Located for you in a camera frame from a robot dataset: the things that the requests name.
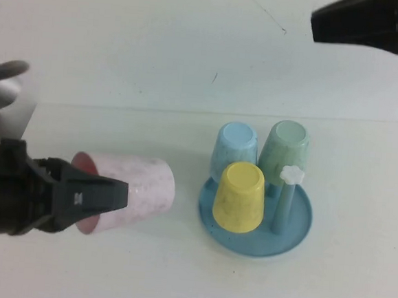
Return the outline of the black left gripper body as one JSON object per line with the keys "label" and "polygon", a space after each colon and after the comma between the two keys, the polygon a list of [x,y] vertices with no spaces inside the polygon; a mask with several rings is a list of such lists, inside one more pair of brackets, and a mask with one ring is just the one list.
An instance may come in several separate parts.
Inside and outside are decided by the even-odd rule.
{"label": "black left gripper body", "polygon": [[52,219],[58,181],[46,164],[27,154],[24,140],[0,141],[0,234],[24,235]]}

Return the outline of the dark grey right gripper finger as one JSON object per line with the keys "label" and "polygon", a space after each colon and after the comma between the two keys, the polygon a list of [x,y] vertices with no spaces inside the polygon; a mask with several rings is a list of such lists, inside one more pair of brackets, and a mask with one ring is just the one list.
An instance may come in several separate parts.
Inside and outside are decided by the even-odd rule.
{"label": "dark grey right gripper finger", "polygon": [[313,41],[398,55],[398,0],[339,0],[311,13]]}

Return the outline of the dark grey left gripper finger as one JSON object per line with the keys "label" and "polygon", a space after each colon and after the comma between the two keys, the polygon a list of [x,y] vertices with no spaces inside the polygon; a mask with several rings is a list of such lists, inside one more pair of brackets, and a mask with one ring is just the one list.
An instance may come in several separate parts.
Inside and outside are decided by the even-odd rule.
{"label": "dark grey left gripper finger", "polygon": [[39,231],[46,233],[59,233],[74,225],[76,220],[64,215],[47,214],[42,216],[42,222],[39,225]]}
{"label": "dark grey left gripper finger", "polygon": [[126,182],[86,173],[66,162],[54,188],[53,214],[86,218],[119,210],[128,204],[128,190]]}

